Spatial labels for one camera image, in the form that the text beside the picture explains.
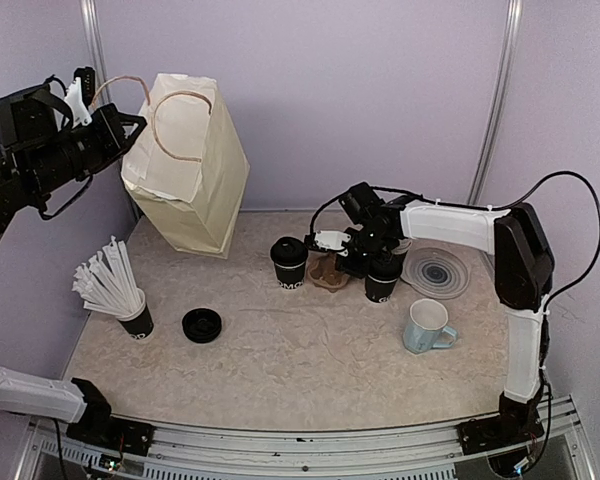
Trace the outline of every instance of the mug handle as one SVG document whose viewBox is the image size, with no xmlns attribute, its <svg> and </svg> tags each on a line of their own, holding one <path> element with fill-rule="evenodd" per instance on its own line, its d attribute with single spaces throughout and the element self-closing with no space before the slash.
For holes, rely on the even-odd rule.
<svg viewBox="0 0 600 480">
<path fill-rule="evenodd" d="M 436 342 L 431 348 L 451 348 L 453 347 L 453 344 L 456 343 L 456 340 L 458 340 L 458 332 L 455 328 L 451 328 L 448 325 L 445 326 L 440 333 L 446 333 L 452 340 L 450 342 Z"/>
</svg>

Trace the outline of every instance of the bag handle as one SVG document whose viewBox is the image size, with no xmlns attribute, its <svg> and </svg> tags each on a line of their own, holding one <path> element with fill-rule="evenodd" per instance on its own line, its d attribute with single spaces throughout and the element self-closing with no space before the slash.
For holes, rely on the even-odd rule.
<svg viewBox="0 0 600 480">
<path fill-rule="evenodd" d="M 156 141 L 156 143 L 160 147 L 160 150 L 162 150 L 164 153 L 169 155 L 171 158 L 173 158 L 175 160 L 183 160 L 183 161 L 187 161 L 187 162 L 200 163 L 200 162 L 202 162 L 201 158 L 188 157 L 186 155 L 176 155 L 175 153 L 170 152 L 169 150 L 167 150 L 167 147 L 164 146 L 164 144 L 160 141 L 160 138 L 158 137 L 158 130 L 156 129 L 156 117 L 158 115 L 158 109 L 164 102 L 166 102 L 170 98 L 176 97 L 176 96 L 181 96 L 181 95 L 188 96 L 188 97 L 195 97 L 195 98 L 199 98 L 200 100 L 205 101 L 207 103 L 207 105 L 209 106 L 209 115 L 211 115 L 212 105 L 211 105 L 211 101 L 207 97 L 205 97 L 201 93 L 191 92 L 189 90 L 178 90 L 176 92 L 171 92 L 171 93 L 165 95 L 164 97 L 162 97 L 162 99 L 156 105 L 156 108 L 154 108 L 153 114 L 151 115 L 151 132 L 153 133 L 153 139 Z"/>
<path fill-rule="evenodd" d="M 133 80 L 134 82 L 139 82 L 140 85 L 142 85 L 142 89 L 144 90 L 144 98 L 147 99 L 147 105 L 151 105 L 151 97 L 149 96 L 149 87 L 147 87 L 147 84 L 145 83 L 144 80 L 142 80 L 140 77 L 136 77 L 134 75 L 120 75 L 119 77 L 113 77 L 111 80 L 107 80 L 102 85 L 100 85 L 100 87 L 98 87 L 98 90 L 96 90 L 95 95 L 93 96 L 93 100 L 91 100 L 91 105 L 89 105 L 89 106 L 91 108 L 95 108 L 96 100 L 98 99 L 98 97 L 100 96 L 102 91 L 106 87 L 111 85 L 113 82 L 117 82 L 118 80 Z"/>
</svg>

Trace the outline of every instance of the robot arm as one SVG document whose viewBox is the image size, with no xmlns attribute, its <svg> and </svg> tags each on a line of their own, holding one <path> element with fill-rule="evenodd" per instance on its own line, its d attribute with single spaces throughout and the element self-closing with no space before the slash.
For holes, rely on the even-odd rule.
<svg viewBox="0 0 600 480">
<path fill-rule="evenodd" d="M 366 183 L 351 187 L 338 202 L 361 228 L 348 228 L 344 233 L 312 231 L 305 244 L 312 250 L 337 252 L 336 267 L 355 277 L 366 276 L 370 260 L 391 255 L 404 238 L 439 240 L 495 256 L 495 290 L 509 323 L 507 379 L 498 422 L 478 433 L 474 428 L 478 423 L 473 422 L 470 435 L 464 431 L 461 438 L 492 437 L 497 439 L 495 443 L 480 439 L 474 443 L 494 448 L 520 441 L 530 433 L 538 435 L 533 429 L 542 395 L 539 371 L 547 340 L 544 306 L 555 262 L 531 205 L 521 203 L 495 211 L 428 203 L 415 194 L 384 202 Z"/>
<path fill-rule="evenodd" d="M 95 72 L 78 69 L 75 77 L 64 99 L 51 94 L 52 81 L 62 85 L 55 77 L 0 99 L 0 239 L 27 206 L 36 208 L 43 220 L 63 212 L 95 174 L 129 151 L 146 126 L 143 117 L 120 113 L 112 103 L 89 114 Z M 58 211 L 47 214 L 51 194 L 74 180 L 85 185 Z M 1 366 L 0 410 L 63 420 L 70 424 L 69 436 L 111 443 L 114 449 L 120 428 L 125 428 L 110 418 L 110 405 L 91 382 L 49 380 Z"/>
</svg>

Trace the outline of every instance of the white logo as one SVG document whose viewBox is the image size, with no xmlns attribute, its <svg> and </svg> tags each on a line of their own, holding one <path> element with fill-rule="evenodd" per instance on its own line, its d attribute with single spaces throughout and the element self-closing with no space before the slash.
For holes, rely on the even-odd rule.
<svg viewBox="0 0 600 480">
<path fill-rule="evenodd" d="M 304 285 L 304 280 L 300 280 L 298 283 L 282 283 L 280 280 L 278 280 L 278 283 L 282 288 L 285 288 L 287 290 L 294 290 Z"/>
</svg>

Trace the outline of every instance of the ceramic mug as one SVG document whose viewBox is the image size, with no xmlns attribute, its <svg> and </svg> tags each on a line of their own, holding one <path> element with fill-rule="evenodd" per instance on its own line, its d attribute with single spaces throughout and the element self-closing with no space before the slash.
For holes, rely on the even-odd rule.
<svg viewBox="0 0 600 480">
<path fill-rule="evenodd" d="M 413 302 L 409 309 L 407 328 L 402 340 L 411 353 L 424 353 L 439 348 L 451 348 L 458 339 L 458 332 L 447 325 L 449 314 L 440 302 L 423 298 Z M 443 333 L 451 337 L 448 341 L 439 341 Z"/>
</svg>

